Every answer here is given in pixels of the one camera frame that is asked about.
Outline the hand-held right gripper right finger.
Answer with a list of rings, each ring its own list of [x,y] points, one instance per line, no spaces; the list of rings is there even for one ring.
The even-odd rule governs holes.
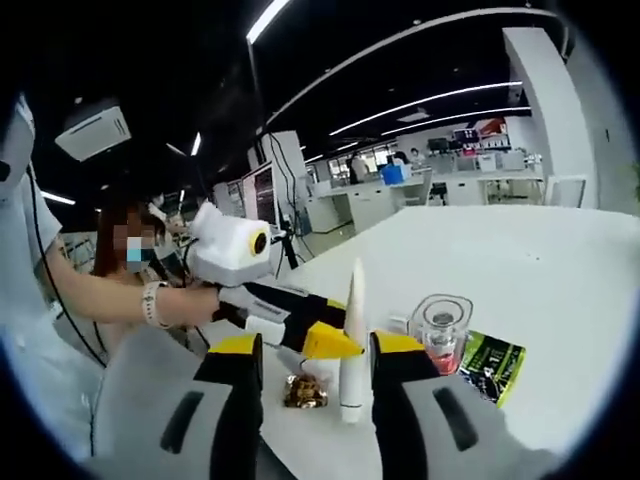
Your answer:
[[[370,335],[372,420],[385,479],[527,479],[530,453],[502,412],[442,376],[414,338]]]

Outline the person's left hand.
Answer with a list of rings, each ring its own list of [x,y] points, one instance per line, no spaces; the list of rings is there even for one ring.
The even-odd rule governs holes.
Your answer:
[[[213,287],[163,289],[162,318],[176,325],[202,326],[210,322],[220,308],[218,291]]]

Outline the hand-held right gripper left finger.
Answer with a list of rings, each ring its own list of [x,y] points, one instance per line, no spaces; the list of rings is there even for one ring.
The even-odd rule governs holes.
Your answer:
[[[263,421],[263,340],[227,337],[191,374],[151,391],[144,479],[254,479]]]

